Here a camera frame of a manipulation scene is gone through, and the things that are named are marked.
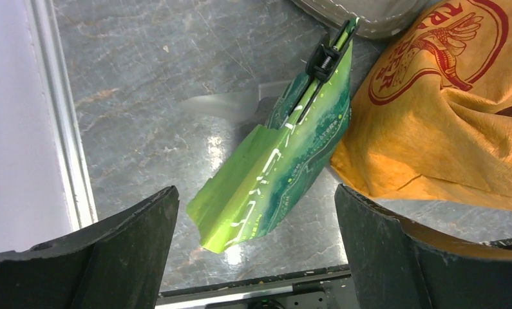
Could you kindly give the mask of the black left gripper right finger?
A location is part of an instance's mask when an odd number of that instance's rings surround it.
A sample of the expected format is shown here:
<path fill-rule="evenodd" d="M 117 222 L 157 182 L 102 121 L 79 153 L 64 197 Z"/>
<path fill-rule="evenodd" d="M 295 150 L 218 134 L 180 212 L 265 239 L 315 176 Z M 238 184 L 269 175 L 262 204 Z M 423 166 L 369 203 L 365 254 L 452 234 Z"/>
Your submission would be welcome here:
<path fill-rule="evenodd" d="M 361 308 L 512 308 L 512 238 L 460 239 L 346 185 L 335 205 Z"/>

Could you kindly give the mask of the green cat litter bag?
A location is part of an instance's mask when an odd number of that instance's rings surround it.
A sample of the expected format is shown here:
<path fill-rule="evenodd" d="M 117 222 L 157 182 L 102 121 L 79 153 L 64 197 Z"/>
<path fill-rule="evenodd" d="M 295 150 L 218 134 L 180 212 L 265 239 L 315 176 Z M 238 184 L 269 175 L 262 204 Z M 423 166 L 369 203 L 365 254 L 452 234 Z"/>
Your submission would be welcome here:
<path fill-rule="evenodd" d="M 352 52 L 300 124 L 296 98 L 308 77 L 304 71 L 291 81 L 266 123 L 242 140 L 188 203 L 203 248 L 221 253 L 267 235 L 310 189 L 350 124 Z"/>

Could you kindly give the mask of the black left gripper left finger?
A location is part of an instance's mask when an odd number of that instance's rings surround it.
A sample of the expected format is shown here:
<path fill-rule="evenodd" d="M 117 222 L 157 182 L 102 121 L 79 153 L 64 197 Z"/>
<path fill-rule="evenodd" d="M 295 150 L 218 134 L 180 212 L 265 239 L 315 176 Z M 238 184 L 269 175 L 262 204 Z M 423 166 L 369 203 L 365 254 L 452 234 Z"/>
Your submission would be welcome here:
<path fill-rule="evenodd" d="M 170 186 L 93 225 L 0 253 L 0 308 L 153 308 L 179 209 Z"/>

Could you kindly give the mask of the black bag clip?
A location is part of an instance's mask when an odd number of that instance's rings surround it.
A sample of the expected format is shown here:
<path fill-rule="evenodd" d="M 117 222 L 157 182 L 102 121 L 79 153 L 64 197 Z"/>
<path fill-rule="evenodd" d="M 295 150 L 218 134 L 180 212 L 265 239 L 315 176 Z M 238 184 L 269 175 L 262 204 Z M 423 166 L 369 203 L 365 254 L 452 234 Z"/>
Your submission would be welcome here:
<path fill-rule="evenodd" d="M 347 19 L 333 39 L 329 33 L 325 33 L 314 48 L 305 66 L 308 81 L 302 93 L 296 98 L 296 107 L 301 108 L 297 124 L 305 118 L 321 88 L 337 74 L 336 69 L 343 62 L 343 57 L 352 52 L 352 40 L 358 29 L 358 17 Z"/>

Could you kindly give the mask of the brown translucent litter box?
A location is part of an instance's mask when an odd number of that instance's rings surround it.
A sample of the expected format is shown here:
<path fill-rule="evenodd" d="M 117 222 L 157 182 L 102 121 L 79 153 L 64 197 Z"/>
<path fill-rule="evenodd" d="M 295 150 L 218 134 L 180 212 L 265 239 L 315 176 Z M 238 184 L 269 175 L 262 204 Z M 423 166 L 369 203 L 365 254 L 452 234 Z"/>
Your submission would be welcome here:
<path fill-rule="evenodd" d="M 430 6 L 427 0 L 293 0 L 319 22 L 338 29 L 358 18 L 357 35 L 370 40 L 389 39 L 408 29 Z"/>

